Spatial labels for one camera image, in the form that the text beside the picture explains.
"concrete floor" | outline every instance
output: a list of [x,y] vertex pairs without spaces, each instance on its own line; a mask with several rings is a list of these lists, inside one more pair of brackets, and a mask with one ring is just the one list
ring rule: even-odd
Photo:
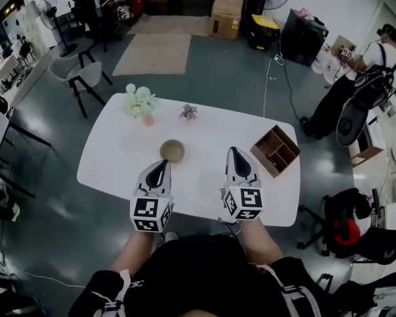
[[[92,54],[102,61],[110,76],[131,36],[108,44],[108,53],[97,46]],[[87,45],[81,41],[79,49]],[[127,83],[145,85],[162,98],[171,98],[226,108],[262,116],[264,82],[272,53],[248,48],[243,39],[226,41],[193,36],[185,75],[137,75],[111,77],[102,81],[98,94],[108,100],[124,92]],[[309,116],[327,92],[320,75],[309,67],[286,62],[293,100],[299,116]],[[298,138],[301,184],[300,203],[322,212],[322,197],[354,185],[347,149],[339,147],[333,135],[322,141],[308,139],[290,106],[290,92],[283,67],[272,64],[267,85],[266,116],[291,123]],[[16,107],[13,121],[49,141],[53,148],[15,133],[16,149],[4,145],[1,155],[9,160],[11,178],[36,195],[31,199],[10,189],[21,207],[16,223],[5,223],[3,250],[8,263],[35,275],[53,277],[70,285],[86,285],[94,271],[109,267],[133,227],[129,204],[77,182],[76,174],[84,144],[102,106],[90,95],[82,101],[88,119],[82,117],[71,91],[45,72],[24,100]],[[13,140],[13,133],[7,137]],[[216,221],[175,214],[168,230],[180,236],[225,232]],[[298,214],[290,228],[268,228],[288,256],[302,258],[314,279],[321,273],[334,275],[332,289],[350,277],[350,262],[319,255],[321,246],[296,249],[318,229],[306,214]],[[50,316],[65,316],[81,289],[16,272],[27,291],[36,295]]]

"black speaker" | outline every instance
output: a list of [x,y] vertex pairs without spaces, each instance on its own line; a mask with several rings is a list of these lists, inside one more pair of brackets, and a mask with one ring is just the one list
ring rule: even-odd
[[329,31],[316,20],[307,20],[291,9],[281,36],[283,57],[310,66],[324,44]]

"yellow lid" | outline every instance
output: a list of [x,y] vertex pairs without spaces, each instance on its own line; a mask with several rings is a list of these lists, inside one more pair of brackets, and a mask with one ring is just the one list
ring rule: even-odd
[[280,27],[278,24],[269,17],[264,17],[263,15],[255,15],[252,14],[253,20],[262,27],[272,28],[272,29],[279,29]]

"small bowl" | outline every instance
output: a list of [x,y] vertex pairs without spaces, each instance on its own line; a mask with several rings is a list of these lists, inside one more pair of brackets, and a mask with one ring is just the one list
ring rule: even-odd
[[160,147],[160,156],[170,163],[178,163],[185,156],[185,146],[178,140],[167,140]]

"floor mat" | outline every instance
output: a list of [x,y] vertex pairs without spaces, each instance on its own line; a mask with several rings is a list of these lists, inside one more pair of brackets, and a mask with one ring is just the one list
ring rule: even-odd
[[208,36],[208,17],[142,15],[128,34],[189,34]]
[[117,63],[113,76],[185,74],[190,35],[137,34]]

